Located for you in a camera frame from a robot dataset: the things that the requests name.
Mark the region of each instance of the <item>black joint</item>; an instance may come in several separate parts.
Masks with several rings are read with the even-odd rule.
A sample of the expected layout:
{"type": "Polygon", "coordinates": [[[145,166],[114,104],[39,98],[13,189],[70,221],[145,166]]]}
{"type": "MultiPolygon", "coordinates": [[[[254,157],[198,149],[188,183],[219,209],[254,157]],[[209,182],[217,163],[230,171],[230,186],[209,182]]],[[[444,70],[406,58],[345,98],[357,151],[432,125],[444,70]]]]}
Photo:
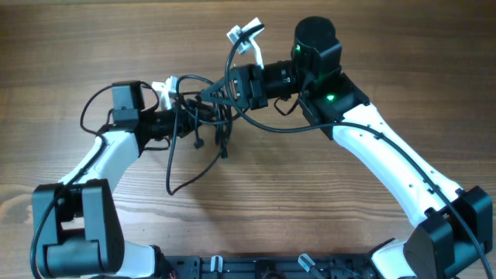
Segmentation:
{"type": "MultiPolygon", "coordinates": [[[[492,249],[493,209],[491,197],[479,187],[451,202],[476,236],[484,252],[492,249]]],[[[433,208],[425,211],[427,219],[417,225],[403,246],[405,259],[418,278],[453,278],[480,259],[475,246],[451,217],[451,210],[433,208]]]]}
{"type": "MultiPolygon", "coordinates": [[[[80,277],[115,273],[124,261],[124,238],[107,180],[79,184],[64,193],[64,200],[43,225],[36,260],[44,277],[80,277]],[[64,229],[62,222],[84,216],[84,227],[64,229]]],[[[40,185],[33,193],[34,227],[62,184],[40,185]]]]}
{"type": "Polygon", "coordinates": [[[197,139],[196,142],[193,145],[198,150],[198,149],[202,148],[205,145],[205,141],[203,139],[197,139]]]}

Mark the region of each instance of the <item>wood grain surface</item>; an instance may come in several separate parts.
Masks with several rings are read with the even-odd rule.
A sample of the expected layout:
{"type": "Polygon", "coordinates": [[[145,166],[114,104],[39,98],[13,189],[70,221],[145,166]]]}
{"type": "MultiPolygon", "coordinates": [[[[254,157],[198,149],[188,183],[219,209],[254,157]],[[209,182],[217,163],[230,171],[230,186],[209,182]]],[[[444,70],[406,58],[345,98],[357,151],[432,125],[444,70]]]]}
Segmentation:
{"type": "MultiPolygon", "coordinates": [[[[0,277],[30,277],[31,193],[58,181],[92,146],[78,126],[89,97],[113,81],[218,79],[226,31],[256,16],[266,24],[258,39],[266,62],[289,58],[298,21],[330,18],[343,44],[343,70],[392,128],[447,177],[496,198],[495,14],[496,3],[469,1],[0,8],[0,277]]],[[[110,94],[97,99],[88,126],[98,128],[111,106],[110,94]]],[[[307,124],[299,108],[286,118],[272,108],[249,114],[269,126],[307,124]]],[[[200,150],[192,136],[178,141],[174,185],[215,156],[212,129],[200,133],[200,150]]],[[[167,155],[144,153],[114,199],[125,238],[168,255],[367,252],[412,232],[385,187],[319,131],[280,135],[239,120],[229,159],[174,197],[165,191],[167,155]]],[[[489,259],[495,267],[494,253],[489,259]]],[[[475,263],[460,276],[483,278],[484,271],[475,263]]]]}

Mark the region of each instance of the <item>black cable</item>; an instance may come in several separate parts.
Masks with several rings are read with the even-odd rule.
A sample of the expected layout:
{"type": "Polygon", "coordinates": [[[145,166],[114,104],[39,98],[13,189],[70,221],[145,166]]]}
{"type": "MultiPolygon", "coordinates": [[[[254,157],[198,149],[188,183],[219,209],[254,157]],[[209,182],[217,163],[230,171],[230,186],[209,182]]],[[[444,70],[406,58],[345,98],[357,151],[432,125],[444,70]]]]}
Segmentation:
{"type": "Polygon", "coordinates": [[[277,112],[279,112],[282,116],[288,116],[290,115],[295,109],[296,107],[298,106],[298,98],[296,98],[296,100],[294,100],[294,104],[291,106],[291,108],[288,110],[288,112],[283,112],[278,106],[277,106],[277,102],[279,102],[279,100],[282,100],[282,98],[277,98],[276,101],[274,102],[274,107],[276,108],[277,112]]]}
{"type": "Polygon", "coordinates": [[[74,177],[72,179],[70,179],[69,182],[67,182],[67,184],[64,187],[62,187],[62,189],[55,195],[55,197],[53,197],[52,201],[46,207],[45,212],[41,216],[40,224],[35,229],[35,232],[34,232],[34,235],[33,235],[33,240],[31,242],[31,252],[30,252],[30,255],[29,255],[29,263],[30,263],[30,266],[31,266],[31,272],[33,273],[33,276],[36,279],[41,279],[42,278],[42,276],[41,276],[41,274],[39,272],[39,269],[38,269],[38,263],[36,262],[36,250],[37,250],[37,246],[38,246],[38,241],[40,240],[41,230],[43,229],[43,226],[45,225],[45,222],[48,219],[48,215],[50,214],[50,212],[52,211],[52,209],[55,207],[55,204],[58,202],[58,200],[62,196],[64,196],[67,193],[67,191],[69,191],[71,188],[74,187],[74,182],[77,181],[77,180],[79,180],[86,173],[86,171],[103,154],[103,152],[105,151],[105,148],[107,147],[107,140],[106,140],[106,138],[102,134],[97,133],[97,132],[95,132],[93,130],[90,130],[90,129],[88,129],[88,128],[86,128],[84,126],[84,115],[86,114],[86,111],[88,110],[88,107],[91,104],[91,102],[93,102],[93,100],[98,95],[100,95],[103,91],[106,91],[106,90],[110,89],[111,87],[112,86],[109,85],[109,86],[106,86],[103,89],[99,90],[98,92],[96,92],[88,100],[88,102],[84,106],[83,111],[81,113],[81,117],[79,119],[79,126],[85,132],[90,133],[90,134],[93,134],[93,135],[96,135],[98,138],[100,138],[102,144],[98,148],[98,150],[95,153],[95,155],[93,155],[93,157],[91,157],[91,159],[78,171],[78,173],[76,175],[74,175],[74,177]]]}
{"type": "Polygon", "coordinates": [[[206,84],[214,84],[213,81],[209,80],[208,78],[206,77],[200,77],[196,74],[185,74],[183,76],[180,76],[177,78],[177,83],[176,83],[176,92],[179,94],[179,84],[181,83],[181,81],[185,80],[185,79],[192,79],[192,80],[196,80],[196,81],[202,81],[202,82],[205,82],[206,84]]]}
{"type": "Polygon", "coordinates": [[[467,223],[463,220],[463,218],[460,216],[460,213],[458,213],[458,211],[453,207],[453,205],[451,205],[450,200],[441,192],[441,190],[439,189],[439,186],[434,184],[434,182],[425,173],[425,171],[401,147],[399,147],[395,142],[393,142],[392,140],[387,138],[383,133],[379,133],[378,131],[371,129],[367,126],[363,126],[363,125],[355,124],[355,123],[349,123],[349,122],[327,123],[327,124],[306,126],[306,127],[293,128],[293,129],[278,129],[278,128],[272,128],[269,126],[265,126],[261,123],[258,123],[257,121],[251,119],[248,115],[244,114],[243,111],[241,111],[239,106],[236,104],[236,101],[234,99],[234,95],[231,92],[231,88],[229,86],[229,82],[230,82],[229,72],[230,72],[230,68],[231,68],[231,63],[233,62],[234,54],[236,53],[236,49],[238,48],[238,46],[248,36],[251,36],[255,32],[261,30],[263,27],[264,27],[264,25],[260,24],[258,26],[254,26],[254,27],[250,28],[249,30],[247,30],[244,33],[241,33],[239,35],[239,39],[232,45],[231,51],[230,51],[229,56],[227,58],[226,68],[224,70],[224,84],[225,84],[225,87],[227,90],[227,95],[229,96],[229,99],[232,103],[233,108],[250,124],[252,124],[252,125],[254,125],[260,129],[266,130],[268,132],[272,132],[272,133],[299,133],[299,132],[309,131],[309,130],[313,130],[313,129],[321,129],[321,128],[332,127],[332,126],[349,126],[349,127],[355,127],[355,128],[366,130],[369,133],[374,134],[378,139],[384,140],[391,147],[393,147],[396,151],[398,151],[415,168],[415,170],[420,174],[420,176],[422,176],[422,178],[426,181],[426,183],[429,185],[429,187],[446,204],[446,207],[451,211],[453,216],[461,224],[461,226],[463,227],[463,230],[469,236],[470,241],[475,246],[477,254],[480,257],[480,261],[482,262],[482,265],[484,266],[484,270],[486,272],[487,277],[492,279],[493,275],[491,272],[491,268],[489,266],[489,262],[487,261],[486,255],[485,255],[484,251],[481,249],[481,246],[480,246],[479,242],[477,241],[477,238],[475,237],[474,233],[469,228],[467,223]]]}
{"type": "Polygon", "coordinates": [[[155,112],[157,109],[158,109],[158,106],[160,104],[160,97],[158,96],[158,93],[155,91],[155,89],[153,89],[149,84],[147,84],[145,81],[140,81],[140,84],[146,88],[146,89],[150,89],[153,94],[155,95],[155,98],[157,99],[157,102],[155,102],[155,105],[153,105],[153,107],[149,108],[149,109],[145,109],[142,111],[142,113],[152,113],[152,112],[155,112]]]}
{"type": "Polygon", "coordinates": [[[198,106],[196,107],[196,113],[195,113],[195,136],[196,136],[196,144],[198,144],[196,149],[200,148],[200,145],[203,145],[203,139],[200,138],[200,134],[198,133],[198,124],[199,124],[199,119],[198,119],[198,112],[199,112],[198,106]]]}
{"type": "MultiPolygon", "coordinates": [[[[189,112],[189,111],[187,111],[187,112],[188,112],[188,114],[189,114],[192,118],[194,118],[194,117],[195,117],[195,114],[193,114],[192,112],[189,112]]],[[[243,110],[243,112],[244,112],[244,113],[248,112],[248,108],[245,108],[245,109],[243,110]]],[[[239,117],[241,117],[241,115],[240,115],[239,113],[236,113],[236,114],[233,116],[232,120],[233,120],[233,121],[234,121],[234,120],[237,120],[239,117]]],[[[227,123],[228,123],[228,120],[210,122],[210,121],[203,120],[203,119],[201,119],[201,118],[199,118],[199,117],[198,117],[198,121],[199,121],[201,124],[210,125],[210,126],[224,125],[224,124],[227,124],[227,123]]]]}
{"type": "Polygon", "coordinates": [[[109,111],[107,112],[107,121],[105,121],[106,125],[110,123],[110,116],[112,115],[113,112],[114,112],[113,108],[109,109],[109,111]]]}
{"type": "Polygon", "coordinates": [[[174,131],[172,134],[172,139],[170,140],[170,148],[169,148],[169,161],[167,164],[167,173],[165,175],[165,188],[169,195],[174,195],[171,191],[171,168],[172,168],[172,160],[174,159],[174,150],[176,149],[176,139],[177,139],[177,127],[179,126],[179,104],[174,104],[176,109],[176,117],[174,118],[174,131]]]}
{"type": "Polygon", "coordinates": [[[200,179],[203,175],[205,175],[208,171],[210,171],[210,169],[213,167],[215,162],[217,162],[217,160],[220,158],[221,155],[222,155],[222,149],[219,151],[219,153],[217,153],[217,156],[215,156],[214,160],[199,175],[193,177],[190,181],[185,182],[185,183],[177,186],[177,188],[175,188],[172,191],[172,194],[176,194],[176,192],[181,190],[183,187],[186,187],[186,186],[190,185],[191,183],[200,179]]]}
{"type": "Polygon", "coordinates": [[[186,96],[186,95],[200,95],[201,92],[199,91],[190,91],[190,92],[181,92],[181,95],[186,96]]]}
{"type": "Polygon", "coordinates": [[[145,147],[143,150],[145,151],[164,151],[164,150],[169,150],[171,148],[171,141],[167,138],[164,137],[164,140],[167,141],[167,146],[166,147],[145,147]]]}

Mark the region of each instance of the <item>black bracket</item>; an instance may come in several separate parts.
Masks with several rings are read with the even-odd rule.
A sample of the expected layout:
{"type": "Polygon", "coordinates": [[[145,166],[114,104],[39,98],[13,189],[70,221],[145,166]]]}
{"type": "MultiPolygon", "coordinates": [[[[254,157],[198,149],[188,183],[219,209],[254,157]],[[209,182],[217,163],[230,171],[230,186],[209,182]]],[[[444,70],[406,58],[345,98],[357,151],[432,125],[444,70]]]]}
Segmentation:
{"type": "MultiPolygon", "coordinates": [[[[480,187],[470,189],[452,202],[474,233],[485,253],[493,246],[491,197],[480,187]]],[[[419,278],[448,279],[479,259],[474,245],[447,208],[429,210],[405,243],[403,254],[419,278]]]]}
{"type": "MultiPolygon", "coordinates": [[[[229,73],[231,92],[236,104],[242,109],[261,109],[268,106],[265,92],[264,73],[259,66],[248,64],[235,67],[229,73]]],[[[204,102],[233,105],[224,86],[224,78],[200,93],[204,102]]]]}
{"type": "MultiPolygon", "coordinates": [[[[369,105],[370,99],[350,78],[339,76],[314,81],[299,100],[303,116],[311,125],[341,122],[344,114],[358,105],[369,105]]],[[[332,140],[332,127],[322,131],[332,140]]]]}
{"type": "Polygon", "coordinates": [[[141,81],[120,81],[112,84],[114,123],[134,129],[140,122],[140,111],[145,108],[141,81]]]}
{"type": "MultiPolygon", "coordinates": [[[[40,185],[33,192],[36,228],[62,184],[40,185]]],[[[109,182],[91,180],[67,191],[50,212],[38,241],[38,268],[44,277],[115,273],[124,260],[124,238],[109,182]],[[84,217],[84,228],[63,229],[62,222],[84,217]]]]}

